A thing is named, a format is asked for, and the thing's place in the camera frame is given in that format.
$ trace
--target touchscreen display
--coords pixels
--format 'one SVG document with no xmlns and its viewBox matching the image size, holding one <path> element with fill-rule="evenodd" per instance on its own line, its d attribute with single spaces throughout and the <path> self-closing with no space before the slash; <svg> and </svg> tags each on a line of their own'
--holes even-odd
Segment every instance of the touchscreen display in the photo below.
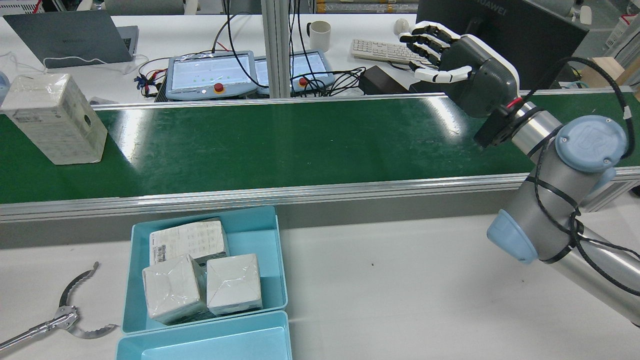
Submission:
<svg viewBox="0 0 640 360">
<path fill-rule="evenodd" d="M 244 69 L 249 72 L 249 56 L 238 55 Z M 235 56 L 202 58 L 173 63 L 172 89 L 197 88 L 248 83 L 251 80 L 240 68 Z"/>
<path fill-rule="evenodd" d="M 318 53 L 307 53 L 309 57 L 309 63 L 311 64 L 311 69 L 313 72 L 318 72 L 317 76 L 327 76 L 327 74 L 322 74 L 322 72 L 326 71 L 324 67 L 324 63 L 322 62 L 322 57 Z M 296 56 L 290 58 L 290 66 L 293 69 L 293 79 L 300 77 L 301 75 L 308 74 L 312 72 L 309 70 L 309 65 L 307 64 L 307 59 L 305 59 L 304 54 L 296 54 Z M 258 83 L 260 85 L 269 85 L 269 76 L 267 73 L 267 61 L 259 60 L 255 62 L 255 71 L 258 75 Z"/>
</svg>

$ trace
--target white mug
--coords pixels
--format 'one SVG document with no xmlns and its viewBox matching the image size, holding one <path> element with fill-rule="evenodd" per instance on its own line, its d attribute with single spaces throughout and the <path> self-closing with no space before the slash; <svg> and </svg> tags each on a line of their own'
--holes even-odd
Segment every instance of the white mug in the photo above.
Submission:
<svg viewBox="0 0 640 360">
<path fill-rule="evenodd" d="M 329 51 L 329 39 L 331 37 L 331 25 L 326 21 L 314 21 L 307 24 L 307 35 L 312 49 Z"/>
</svg>

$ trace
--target metal tongs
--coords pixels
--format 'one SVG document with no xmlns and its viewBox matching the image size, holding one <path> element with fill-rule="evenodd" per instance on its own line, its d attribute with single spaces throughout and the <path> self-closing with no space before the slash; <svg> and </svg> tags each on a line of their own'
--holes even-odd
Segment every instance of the metal tongs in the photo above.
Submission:
<svg viewBox="0 0 640 360">
<path fill-rule="evenodd" d="M 78 275 L 75 279 L 71 280 L 69 285 L 67 285 L 67 287 L 65 288 L 65 291 L 62 292 L 59 308 L 52 320 L 36 325 L 20 335 L 11 338 L 4 343 L 0 343 L 0 351 L 16 345 L 22 341 L 34 338 L 35 336 L 38 336 L 40 334 L 44 334 L 45 332 L 53 329 L 64 329 L 82 339 L 100 338 L 115 329 L 117 325 L 114 325 L 112 323 L 94 331 L 84 331 L 80 329 L 76 325 L 76 321 L 79 318 L 77 308 L 68 304 L 69 294 L 71 290 L 73 290 L 79 282 L 91 277 L 93 273 L 95 273 L 96 269 L 98 269 L 97 261 L 93 264 L 93 269 L 87 270 Z"/>
</svg>

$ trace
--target black monitor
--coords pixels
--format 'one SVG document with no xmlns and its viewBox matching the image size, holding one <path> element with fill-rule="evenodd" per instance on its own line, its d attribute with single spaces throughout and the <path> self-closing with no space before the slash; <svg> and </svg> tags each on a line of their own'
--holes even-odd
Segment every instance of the black monitor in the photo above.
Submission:
<svg viewBox="0 0 640 360">
<path fill-rule="evenodd" d="M 520 88 L 534 87 L 557 60 L 571 56 L 588 30 L 526 0 L 420 0 L 416 22 L 473 34 L 515 66 Z M 542 84 L 549 88 L 554 77 Z"/>
</svg>

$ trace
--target robotic arm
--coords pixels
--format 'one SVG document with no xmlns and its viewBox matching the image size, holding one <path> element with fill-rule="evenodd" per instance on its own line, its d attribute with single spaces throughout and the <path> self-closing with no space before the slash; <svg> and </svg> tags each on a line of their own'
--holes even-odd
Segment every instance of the robotic arm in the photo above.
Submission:
<svg viewBox="0 0 640 360">
<path fill-rule="evenodd" d="M 474 137 L 479 145 L 511 139 L 536 164 L 487 237 L 520 262 L 549 264 L 640 327 L 638 254 L 610 244 L 575 218 L 585 196 L 615 176 L 613 166 L 627 148 L 622 127 L 599 115 L 562 125 L 523 101 L 516 69 L 473 35 L 423 21 L 399 38 L 428 61 L 412 64 L 417 79 L 442 84 L 471 117 L 488 117 Z M 629 108 L 624 112 L 629 123 Z"/>
</svg>

